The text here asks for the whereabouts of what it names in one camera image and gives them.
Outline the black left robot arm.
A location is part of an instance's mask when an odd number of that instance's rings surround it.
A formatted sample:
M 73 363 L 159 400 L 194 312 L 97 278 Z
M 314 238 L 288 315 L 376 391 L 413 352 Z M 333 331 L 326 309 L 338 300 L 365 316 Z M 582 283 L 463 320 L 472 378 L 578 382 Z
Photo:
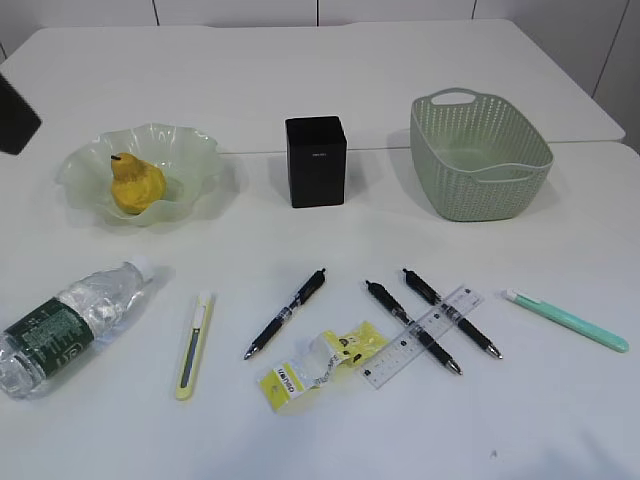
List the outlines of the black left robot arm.
M 42 124 L 32 106 L 1 75 L 0 83 L 0 149 L 19 155 Z

